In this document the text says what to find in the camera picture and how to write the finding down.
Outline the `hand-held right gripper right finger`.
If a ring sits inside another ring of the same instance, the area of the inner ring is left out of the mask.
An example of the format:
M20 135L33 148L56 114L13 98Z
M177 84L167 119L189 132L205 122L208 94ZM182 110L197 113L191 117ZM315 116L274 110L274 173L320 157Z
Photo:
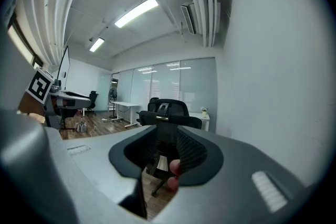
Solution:
M179 189L155 223L287 223L314 187L256 147L178 127Z

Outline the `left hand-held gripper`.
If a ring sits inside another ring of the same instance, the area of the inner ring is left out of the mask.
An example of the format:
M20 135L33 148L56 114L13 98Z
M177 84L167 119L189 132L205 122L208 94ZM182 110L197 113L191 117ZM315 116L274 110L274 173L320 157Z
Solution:
M35 68L35 71L26 92L44 105L50 94L55 95L61 90L61 80L55 79L42 67Z

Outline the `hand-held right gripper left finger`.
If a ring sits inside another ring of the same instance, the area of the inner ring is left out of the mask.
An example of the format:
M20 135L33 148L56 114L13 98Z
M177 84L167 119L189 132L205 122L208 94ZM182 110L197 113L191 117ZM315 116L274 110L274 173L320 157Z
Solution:
M82 191L105 215L146 220L142 172L156 151L156 126L65 142L87 187Z

